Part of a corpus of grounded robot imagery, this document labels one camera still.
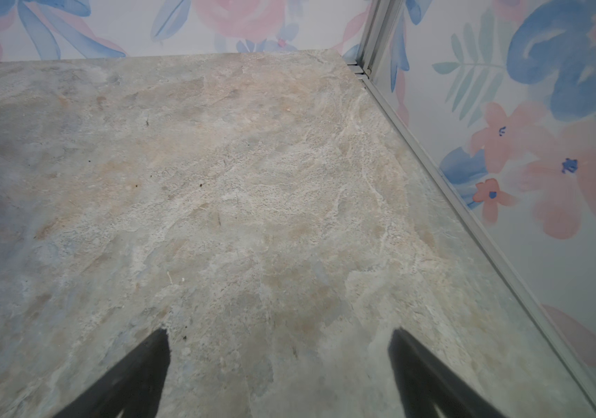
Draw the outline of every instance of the flower center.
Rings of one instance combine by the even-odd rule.
[[[565,158],[565,162],[563,163],[563,169],[561,171],[563,174],[565,174],[565,171],[576,172],[578,169],[579,163],[576,160]]]

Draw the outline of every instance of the floral wallpaper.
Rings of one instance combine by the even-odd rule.
[[[596,0],[407,0],[373,83],[596,376]]]
[[[358,52],[370,0],[0,0],[0,61]]]

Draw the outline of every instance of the white wall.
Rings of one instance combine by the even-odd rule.
[[[369,4],[369,0],[2,0],[0,61],[247,52],[250,46],[257,51],[335,48],[353,55]]]
[[[406,4],[374,83],[596,375],[596,0]]]

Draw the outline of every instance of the pink rose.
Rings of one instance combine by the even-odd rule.
[[[285,0],[194,0],[203,23],[220,35],[255,44],[277,33],[284,22]]]

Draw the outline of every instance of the metal frame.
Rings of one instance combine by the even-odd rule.
[[[519,273],[513,268],[500,248],[494,243],[494,240],[486,232],[486,229],[483,227],[479,219],[477,219],[474,214],[462,204],[457,193],[451,188],[449,182],[443,177],[438,169],[438,165],[430,158],[411,131],[403,125],[402,121],[398,118],[398,115],[393,111],[391,105],[386,102],[382,93],[373,85],[372,79],[379,67],[378,58],[382,56],[384,46],[387,44],[393,25],[399,18],[399,12],[402,11],[400,6],[403,4],[402,0],[376,1],[377,4],[371,8],[370,12],[371,17],[369,17],[369,19],[371,19],[371,21],[368,25],[369,33],[366,30],[366,33],[364,34],[365,42],[361,42],[363,47],[359,51],[358,64],[365,73],[361,79],[366,88],[368,88],[368,91],[377,101],[382,113],[386,114],[391,125],[395,127],[400,136],[407,142],[411,151],[422,163],[428,174],[434,179],[443,195],[447,198],[449,204],[451,204],[454,211],[461,218],[461,222],[465,225],[466,230],[468,230],[469,234],[475,239],[489,262],[491,262],[528,316],[530,316],[530,319],[539,329],[540,333],[542,333],[558,359],[574,378],[586,399],[591,403],[596,412],[596,379],[594,376],[582,366],[570,346],[565,342],[564,337],[561,336],[560,331],[544,314],[539,301],[533,296],[525,282],[521,280]]]

